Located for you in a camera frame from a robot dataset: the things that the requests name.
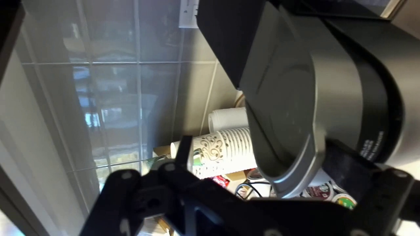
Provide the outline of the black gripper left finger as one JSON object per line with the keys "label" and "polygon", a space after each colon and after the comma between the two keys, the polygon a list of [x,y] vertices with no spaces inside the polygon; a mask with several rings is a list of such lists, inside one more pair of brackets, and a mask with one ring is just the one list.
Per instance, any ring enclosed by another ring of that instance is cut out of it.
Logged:
{"label": "black gripper left finger", "polygon": [[163,216],[181,236],[243,236],[245,228],[227,209],[237,199],[188,170],[190,150],[191,137],[182,136],[176,157],[146,175],[134,169],[111,173],[80,236],[135,236],[151,216]]}

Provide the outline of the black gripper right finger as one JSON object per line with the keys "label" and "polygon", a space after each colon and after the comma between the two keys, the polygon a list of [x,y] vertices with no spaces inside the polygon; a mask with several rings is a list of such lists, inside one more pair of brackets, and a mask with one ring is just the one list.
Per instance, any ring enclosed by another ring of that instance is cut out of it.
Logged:
{"label": "black gripper right finger", "polygon": [[336,140],[327,141],[323,167],[357,204],[262,200],[282,236],[396,236],[400,220],[420,225],[420,188],[412,174],[374,163]]}

